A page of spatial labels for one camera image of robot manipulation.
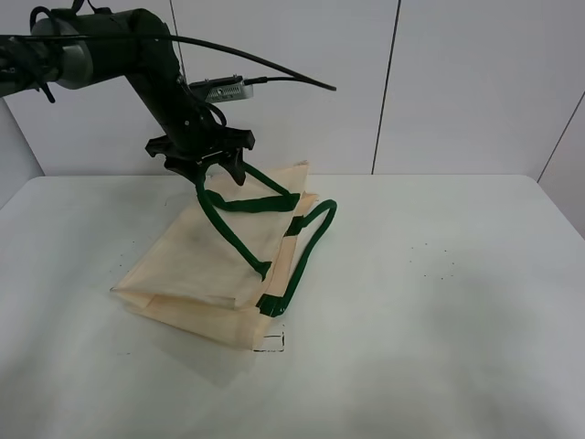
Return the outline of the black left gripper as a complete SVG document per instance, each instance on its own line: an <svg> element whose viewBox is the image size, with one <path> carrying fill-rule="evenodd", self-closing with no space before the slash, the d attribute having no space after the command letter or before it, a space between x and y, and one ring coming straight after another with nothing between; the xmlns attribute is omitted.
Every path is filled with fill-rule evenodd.
<svg viewBox="0 0 585 439"><path fill-rule="evenodd" d="M149 140L145 150L150 156L166 156L167 170L193 184L203 184L207 166L197 162L209 159L223 167L238 186L245 183L239 152L254 147L252 131L228 127L211 104L185 85L152 88L145 93L145 105L165 133Z"/></svg>

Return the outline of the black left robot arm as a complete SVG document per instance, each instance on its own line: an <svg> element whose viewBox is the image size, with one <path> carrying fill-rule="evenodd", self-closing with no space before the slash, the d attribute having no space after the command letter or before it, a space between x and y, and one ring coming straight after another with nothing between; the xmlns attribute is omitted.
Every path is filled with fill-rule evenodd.
<svg viewBox="0 0 585 439"><path fill-rule="evenodd" d="M223 113L191 89L158 16L38 6L29 25L30 35L1 39L3 96L37 90L53 102L51 82L78 90L124 77L164 131L147 143L150 156L162 155L166 169L191 182L213 165L245 182L243 153L255 144L252 132L228 127Z"/></svg>

